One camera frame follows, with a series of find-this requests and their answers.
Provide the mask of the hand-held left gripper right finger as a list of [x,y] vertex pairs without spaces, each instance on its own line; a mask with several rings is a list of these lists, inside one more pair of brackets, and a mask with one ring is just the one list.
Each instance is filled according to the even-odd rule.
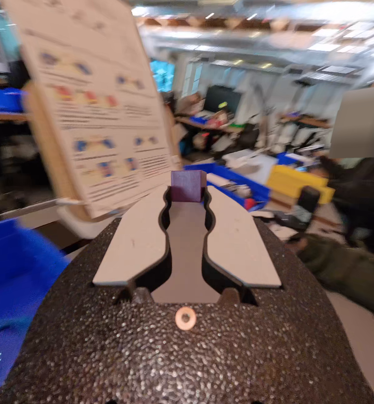
[[228,287],[281,288],[282,281],[252,215],[215,186],[204,193],[202,274],[217,292]]

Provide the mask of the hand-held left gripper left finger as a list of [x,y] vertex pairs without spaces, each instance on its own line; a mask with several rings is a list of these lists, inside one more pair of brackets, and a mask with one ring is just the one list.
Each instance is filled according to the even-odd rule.
[[94,275],[95,286],[131,291],[143,287],[153,292],[170,278],[170,189],[159,186],[123,215]]

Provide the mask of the purple cube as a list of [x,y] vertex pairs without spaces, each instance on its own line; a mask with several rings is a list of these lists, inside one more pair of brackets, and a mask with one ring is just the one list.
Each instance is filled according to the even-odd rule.
[[202,170],[177,170],[170,175],[171,202],[201,203],[207,180]]

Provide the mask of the person's right forearm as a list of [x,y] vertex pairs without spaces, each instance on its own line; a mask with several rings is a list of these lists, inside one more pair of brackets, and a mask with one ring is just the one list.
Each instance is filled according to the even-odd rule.
[[374,254],[317,234],[297,233],[285,246],[323,287],[374,313]]

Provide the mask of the yellow bin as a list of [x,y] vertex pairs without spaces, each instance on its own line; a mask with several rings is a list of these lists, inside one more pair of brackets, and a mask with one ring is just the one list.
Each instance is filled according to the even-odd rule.
[[297,171],[286,165],[275,165],[266,181],[271,197],[287,204],[293,204],[305,186],[320,192],[320,205],[331,202],[335,190],[328,187],[328,179],[311,173]]

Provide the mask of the small blue parts bin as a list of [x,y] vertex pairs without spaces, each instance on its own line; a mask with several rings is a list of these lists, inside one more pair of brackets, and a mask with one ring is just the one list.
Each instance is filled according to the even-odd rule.
[[190,164],[185,170],[201,170],[206,174],[207,186],[213,186],[248,211],[265,208],[270,200],[270,189],[241,174],[216,163]]

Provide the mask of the large blue bin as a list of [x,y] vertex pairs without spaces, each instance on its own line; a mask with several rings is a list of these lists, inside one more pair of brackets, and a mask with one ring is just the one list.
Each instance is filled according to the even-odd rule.
[[0,221],[0,388],[39,306],[68,264],[37,231],[16,219]]

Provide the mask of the black monitor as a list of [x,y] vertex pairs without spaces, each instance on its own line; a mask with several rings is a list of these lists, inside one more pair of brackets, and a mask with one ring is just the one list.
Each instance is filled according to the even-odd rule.
[[237,113],[242,93],[235,91],[233,88],[212,85],[207,89],[203,110],[216,113],[222,108],[235,115]]

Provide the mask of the printed instruction sheet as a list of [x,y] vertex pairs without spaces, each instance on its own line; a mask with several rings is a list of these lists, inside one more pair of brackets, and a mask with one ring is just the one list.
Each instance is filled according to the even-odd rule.
[[91,219],[175,169],[164,104],[124,1],[1,1]]

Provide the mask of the blue shelf bin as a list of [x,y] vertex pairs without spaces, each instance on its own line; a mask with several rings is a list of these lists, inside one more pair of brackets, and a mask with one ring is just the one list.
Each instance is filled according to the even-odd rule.
[[23,113],[24,92],[17,88],[0,89],[0,113]]

